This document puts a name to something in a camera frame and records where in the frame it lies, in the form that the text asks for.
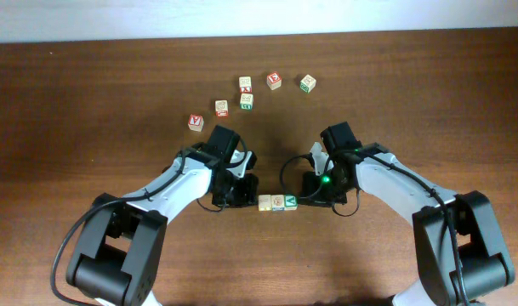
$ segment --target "brown table surface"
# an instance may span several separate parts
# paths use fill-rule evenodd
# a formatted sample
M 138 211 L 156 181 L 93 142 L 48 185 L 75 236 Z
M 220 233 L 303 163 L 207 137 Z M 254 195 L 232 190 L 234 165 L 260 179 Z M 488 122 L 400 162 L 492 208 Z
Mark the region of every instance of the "brown table surface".
M 282 87 L 265 76 L 278 71 Z M 306 94 L 299 80 L 311 74 Z M 253 79 L 252 111 L 237 78 Z M 230 116 L 213 102 L 228 99 Z M 201 133 L 187 127 L 204 116 Z M 482 300 L 518 303 L 518 28 L 286 37 L 0 45 L 0 305 L 61 305 L 48 286 L 62 237 L 102 192 L 137 190 L 215 124 L 259 160 L 259 193 L 329 125 L 347 121 L 444 187 L 493 203 L 516 267 L 513 286 Z M 299 188 L 309 166 L 290 167 Z M 355 205 L 350 194 L 349 212 Z M 412 228 L 361 198 L 353 218 L 330 209 L 204 212 L 191 203 L 169 226 L 154 285 L 165 304 L 356 302 L 417 278 Z M 84 298 L 64 280 L 59 287 Z

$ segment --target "white wall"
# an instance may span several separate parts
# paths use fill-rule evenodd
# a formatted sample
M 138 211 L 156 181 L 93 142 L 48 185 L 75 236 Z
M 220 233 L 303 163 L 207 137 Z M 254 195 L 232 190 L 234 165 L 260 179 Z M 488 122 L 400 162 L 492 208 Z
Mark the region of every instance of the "white wall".
M 518 26 L 518 0 L 0 0 L 0 42 Z

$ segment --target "table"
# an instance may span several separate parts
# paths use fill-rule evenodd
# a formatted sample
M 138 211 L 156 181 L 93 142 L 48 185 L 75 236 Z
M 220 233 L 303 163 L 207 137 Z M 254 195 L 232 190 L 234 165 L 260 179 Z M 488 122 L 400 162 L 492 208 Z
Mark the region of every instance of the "table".
M 253 79 L 250 112 L 238 109 L 241 76 Z M 214 116 L 216 99 L 229 117 Z M 281 165 L 343 121 L 427 179 L 489 197 L 516 281 L 482 300 L 517 304 L 518 28 L 506 28 L 0 45 L 0 305 L 61 305 L 50 265 L 92 200 L 146 185 L 215 124 L 243 136 L 259 193 L 276 194 Z M 307 169 L 288 169 L 295 192 Z M 84 298 L 64 281 L 73 244 L 58 282 Z M 358 303 L 416 278 L 411 227 L 370 195 L 353 218 L 191 203 L 168 226 L 154 292 L 168 305 Z

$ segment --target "black cable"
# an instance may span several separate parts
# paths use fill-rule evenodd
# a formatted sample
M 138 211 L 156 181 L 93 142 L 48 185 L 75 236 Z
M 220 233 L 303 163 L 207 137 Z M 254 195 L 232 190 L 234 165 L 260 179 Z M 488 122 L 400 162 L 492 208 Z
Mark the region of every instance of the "black cable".
M 209 212 L 209 213 L 220 213 L 220 212 L 224 211 L 226 208 L 226 199 L 225 199 L 225 203 L 223 203 L 223 206 L 217 210 L 209 209 L 209 208 L 205 207 L 204 205 L 201 204 L 200 199 L 196 199 L 196 203 L 198 203 L 198 205 L 200 205 L 201 208 L 203 208 L 206 212 Z
M 115 206 L 115 205 L 121 205 L 121 204 L 124 204 L 125 202 L 128 202 L 128 201 L 142 201 L 142 200 L 148 199 L 151 196 L 154 196 L 155 194 L 159 193 L 161 190 L 166 188 L 171 183 L 173 183 L 174 180 L 176 178 L 178 178 L 178 176 L 180 176 L 182 174 L 184 168 L 185 168 L 185 156 L 181 156 L 181 166 L 179 167 L 179 169 L 177 170 L 175 175 L 172 178 L 170 178 L 166 183 L 164 183 L 162 186 L 157 188 L 156 190 L 153 190 L 152 192 L 145 192 L 143 195 L 140 195 L 140 196 L 118 198 L 118 199 L 116 199 L 114 201 L 109 201 L 107 203 L 98 205 L 97 207 L 91 207 L 86 213 L 84 213 L 73 224 L 71 229 L 65 235 L 64 240 L 62 241 L 62 244 L 60 245 L 60 248 L 59 248 L 58 252 L 56 253 L 56 256 L 54 257 L 53 266 L 51 268 L 51 276 L 50 276 L 50 284 L 51 284 L 51 290 L 53 291 L 53 294 L 57 298 L 59 298 L 60 300 L 66 302 L 66 303 L 72 304 L 72 305 L 77 305 L 77 306 L 96 306 L 95 304 L 80 302 L 80 301 L 74 300 L 72 298 L 69 298 L 69 297 L 63 295 L 62 293 L 60 293 L 60 291 L 56 287 L 56 270 L 58 268 L 58 264 L 60 262 L 60 259 L 62 258 L 62 252 L 64 251 L 65 247 L 70 242 L 70 239 L 73 237 L 73 235 L 75 234 L 77 229 L 79 229 L 79 227 L 83 223 L 85 223 L 89 219 L 91 219 L 100 210 L 108 208 L 108 207 L 111 207 L 111 206 Z
M 285 193 L 285 195 L 295 196 L 299 200 L 310 200 L 312 197 L 317 196 L 319 194 L 319 192 L 321 192 L 322 186 L 323 186 L 322 184 L 319 184 L 319 187 L 317 188 L 317 190 L 315 192 L 313 192 L 311 195 L 296 196 L 292 192 L 288 191 L 288 188 L 285 185 L 285 182 L 283 181 L 283 172 L 285 172 L 285 168 L 287 167 L 287 165 L 289 163 L 291 163 L 292 161 L 295 161 L 295 160 L 297 160 L 299 158 L 304 158 L 305 160 L 309 160 L 311 158 L 311 154 L 303 154 L 303 155 L 300 155 L 300 156 L 293 156 L 293 157 L 289 158 L 288 161 L 285 161 L 285 164 L 283 164 L 282 170 L 279 172 L 279 183 L 282 185 L 282 189 L 283 189 L 283 192 Z
M 243 147 L 243 158 L 240 161 L 237 161 L 234 163 L 229 163 L 228 165 L 226 165 L 227 169 L 230 169 L 233 167 L 238 167 L 238 166 L 242 165 L 243 162 L 245 161 L 245 158 L 248 156 L 248 148 L 245 145 L 245 141 L 243 141 L 243 138 L 241 138 L 241 137 L 240 137 L 240 142 L 242 143 L 242 147 Z
M 469 297 L 466 293 L 466 289 L 464 288 L 464 281 L 463 281 L 463 264 L 461 263 L 461 258 L 459 256 L 458 252 L 458 244 L 457 244 L 457 232 L 455 231 L 455 226 L 453 225 L 453 220 L 450 218 L 449 211 L 447 210 L 447 206 L 444 203 L 444 201 L 440 198 L 438 193 L 434 188 L 430 188 L 424 181 L 419 179 L 417 176 L 415 176 L 413 173 L 410 173 L 400 167 L 395 166 L 393 163 L 389 163 L 387 161 L 384 161 L 370 153 L 367 152 L 361 152 L 358 150 L 347 150 L 346 153 L 353 153 L 355 155 L 364 155 L 366 157 L 372 158 L 376 162 L 379 162 L 380 164 L 388 167 L 389 169 L 395 170 L 398 173 L 402 173 L 406 176 L 408 176 L 410 179 L 414 180 L 416 183 L 418 183 L 421 187 L 423 187 L 429 194 L 435 198 L 435 200 L 440 204 L 440 207 L 443 211 L 444 220 L 447 223 L 447 228 L 449 229 L 449 235 L 452 241 L 452 249 L 453 249 L 453 258 L 455 259 L 455 269 L 457 271 L 457 279 L 459 284 L 459 291 L 461 294 L 461 298 L 464 302 L 465 306 L 470 306 Z
M 340 217 L 351 217 L 351 216 L 353 216 L 354 214 L 356 214 L 356 213 L 359 211 L 359 207 L 361 207 L 361 196 L 359 195 L 359 192 L 360 192 L 360 191 L 361 191 L 360 189 L 357 189 L 357 207 L 355 208 L 355 211 L 353 211 L 353 212 L 352 212 L 352 213 L 350 213 L 350 214 L 346 214 L 346 215 L 341 214 L 341 213 L 339 213 L 339 212 L 336 210 L 336 207 L 335 207 L 336 203 L 335 203 L 335 202 L 333 202 L 333 204 L 332 204 L 333 212 L 334 212 L 334 213 L 336 213 L 337 215 L 339 215 Z

